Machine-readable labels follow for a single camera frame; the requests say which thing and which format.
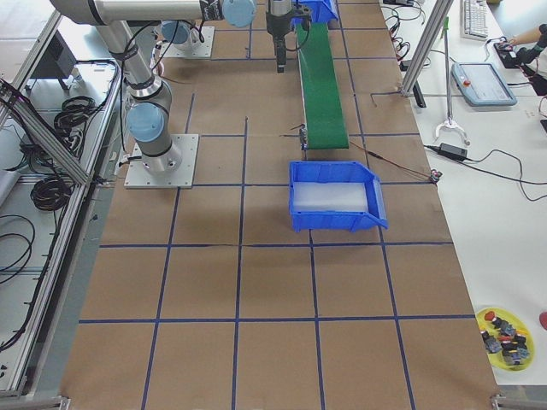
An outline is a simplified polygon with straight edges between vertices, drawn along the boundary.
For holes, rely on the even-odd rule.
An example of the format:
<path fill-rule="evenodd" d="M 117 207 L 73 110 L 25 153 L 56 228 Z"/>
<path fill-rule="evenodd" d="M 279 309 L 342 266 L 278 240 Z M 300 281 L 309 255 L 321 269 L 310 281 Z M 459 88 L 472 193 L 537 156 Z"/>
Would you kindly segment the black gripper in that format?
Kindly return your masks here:
<path fill-rule="evenodd" d="M 274 41 L 277 73 L 285 71 L 285 35 L 291 30 L 291 13 L 291 0 L 267 0 L 266 27 Z"/>

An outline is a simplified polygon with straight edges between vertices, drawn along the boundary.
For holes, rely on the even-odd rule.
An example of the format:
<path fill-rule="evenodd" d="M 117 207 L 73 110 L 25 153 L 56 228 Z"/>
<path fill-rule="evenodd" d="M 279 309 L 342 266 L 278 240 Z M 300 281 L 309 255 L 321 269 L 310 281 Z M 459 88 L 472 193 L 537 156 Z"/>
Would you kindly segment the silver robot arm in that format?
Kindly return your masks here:
<path fill-rule="evenodd" d="M 128 21 L 221 21 L 248 26 L 255 18 L 254 1 L 54 1 L 63 16 L 77 24 L 95 26 L 109 53 L 124 67 L 134 106 L 126 128 L 140 148 L 149 173 L 176 169 L 182 154 L 168 132 L 172 92 L 153 72 L 150 59 L 132 40 Z"/>
<path fill-rule="evenodd" d="M 205 21 L 226 20 L 235 27 L 245 27 L 256 16 L 256 1 L 201 1 L 202 23 Z M 266 27 L 272 36 L 276 68 L 278 73 L 285 71 L 285 36 L 291 31 L 291 21 L 296 17 L 297 6 L 293 1 L 267 1 Z M 163 38 L 171 44 L 184 44 L 194 30 L 201 40 L 201 28 L 196 28 L 188 20 L 164 20 L 161 23 Z"/>

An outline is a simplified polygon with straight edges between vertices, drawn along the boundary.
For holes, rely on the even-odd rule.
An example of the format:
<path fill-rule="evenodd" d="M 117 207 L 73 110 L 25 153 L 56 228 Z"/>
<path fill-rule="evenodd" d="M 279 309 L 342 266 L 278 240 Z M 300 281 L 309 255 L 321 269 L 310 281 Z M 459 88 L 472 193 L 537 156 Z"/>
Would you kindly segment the person hand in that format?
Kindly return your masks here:
<path fill-rule="evenodd" d="M 520 45 L 522 44 L 521 39 L 518 36 L 513 36 L 508 40 L 508 43 L 511 45 Z"/>

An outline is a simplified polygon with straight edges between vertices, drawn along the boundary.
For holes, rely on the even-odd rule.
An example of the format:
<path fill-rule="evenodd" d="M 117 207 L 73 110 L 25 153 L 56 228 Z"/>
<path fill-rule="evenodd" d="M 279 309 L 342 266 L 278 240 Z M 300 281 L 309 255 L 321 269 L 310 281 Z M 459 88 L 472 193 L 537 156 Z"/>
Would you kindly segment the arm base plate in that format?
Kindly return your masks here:
<path fill-rule="evenodd" d="M 158 157 L 141 152 L 135 144 L 126 172 L 124 186 L 127 189 L 191 189 L 195 175 L 198 134 L 171 134 L 170 150 Z"/>
<path fill-rule="evenodd" d="M 166 41 L 162 45 L 161 54 L 166 58 L 209 59 L 211 57 L 215 35 L 213 26 L 204 26 L 201 33 L 198 33 L 181 23 L 178 29 L 173 29 L 173 32 L 176 33 L 175 41 L 172 44 Z"/>

